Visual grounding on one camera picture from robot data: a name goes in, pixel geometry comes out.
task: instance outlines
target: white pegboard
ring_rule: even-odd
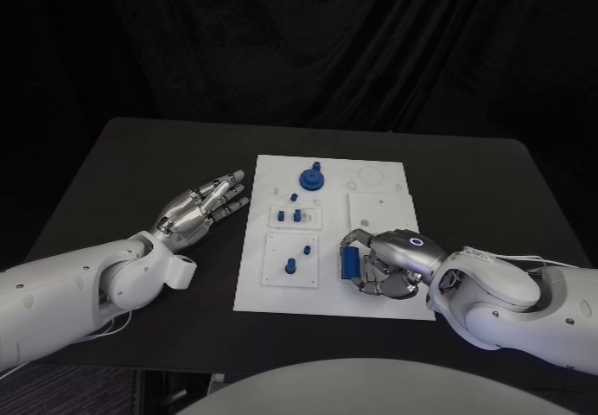
[[[283,221],[278,220],[278,212],[283,212]],[[301,209],[301,221],[295,222],[293,207],[272,207],[269,227],[278,229],[321,229],[321,209]]]
[[[311,169],[315,161],[321,163],[324,187],[309,192],[299,186],[299,173]],[[298,195],[295,201],[289,200],[292,193]],[[396,301],[386,297],[364,295],[350,282],[338,278],[338,244],[352,229],[348,196],[354,194],[409,195],[401,164],[318,157],[257,156],[234,310],[435,319],[433,312],[424,305],[426,287],[423,285],[419,286],[419,294],[414,298]],[[319,209],[321,230],[278,230],[269,227],[272,207]],[[388,216],[400,217],[401,212],[391,212]],[[305,289],[262,284],[263,264],[269,264],[270,261],[265,258],[267,233],[316,235],[316,288]]]
[[[309,247],[308,255],[303,253],[305,246]],[[296,263],[292,274],[285,272],[289,258]],[[316,235],[267,233],[262,285],[316,288]]]

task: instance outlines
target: robotic hand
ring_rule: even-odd
[[[350,245],[371,250],[364,277],[350,265]],[[342,238],[342,279],[371,295],[406,299],[427,285],[426,305],[478,348],[515,348],[544,361],[598,375],[598,271],[538,256],[502,256],[465,247],[446,255],[407,230]],[[522,271],[507,260],[540,262]]]
[[[161,210],[149,232],[40,259],[0,274],[0,371],[38,359],[120,314],[139,309],[165,284],[188,287],[194,262],[175,255],[211,224],[246,205],[243,172],[187,190]]]

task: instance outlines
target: blue knob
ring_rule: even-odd
[[[319,162],[314,162],[309,170],[298,176],[298,184],[305,190],[318,190],[324,186],[324,175],[319,172]]]
[[[293,274],[295,273],[295,270],[296,270],[295,259],[293,258],[289,258],[289,260],[286,261],[286,266],[283,268],[283,271],[288,274]]]

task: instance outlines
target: black curtain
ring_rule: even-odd
[[[9,181],[11,215],[31,210],[34,187],[47,217],[115,116],[511,137],[528,146],[598,264],[595,2],[25,0],[14,7],[12,160],[21,166],[35,154],[48,173]],[[44,106],[27,106],[33,90]],[[70,157],[64,147],[77,149]],[[56,156],[63,173],[51,176]]]

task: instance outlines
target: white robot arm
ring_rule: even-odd
[[[38,359],[139,309],[165,284],[188,287],[195,264],[175,255],[247,199],[243,172],[187,190],[162,209],[149,232],[0,274],[0,370]]]
[[[486,350],[515,348],[598,375],[596,270],[566,265],[522,271],[507,260],[564,264],[471,247],[446,255],[424,236],[400,230],[378,235],[351,231],[341,242],[344,257],[354,256],[345,250],[354,241],[371,248],[365,265],[374,278],[354,275],[350,258],[342,258],[342,278],[363,293],[412,298],[422,282],[427,308],[472,345]]]

